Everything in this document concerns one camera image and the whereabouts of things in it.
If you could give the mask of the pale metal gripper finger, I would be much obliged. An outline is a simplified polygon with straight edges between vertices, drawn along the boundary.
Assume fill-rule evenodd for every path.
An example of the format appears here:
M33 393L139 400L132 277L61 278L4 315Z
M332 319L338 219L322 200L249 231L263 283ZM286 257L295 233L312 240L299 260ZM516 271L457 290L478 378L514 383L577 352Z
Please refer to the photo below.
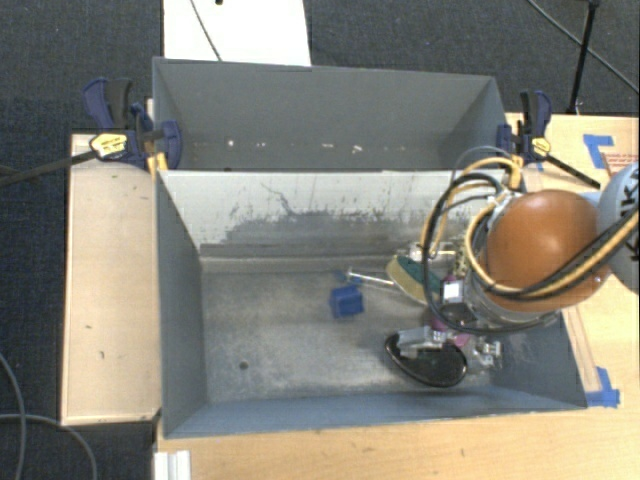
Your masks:
M501 368L503 362L503 344L500 341L478 339L471 347L468 362L472 371Z
M446 341L445 331L428 325L398 332L398 350L406 359L417 359L422 352L441 350Z

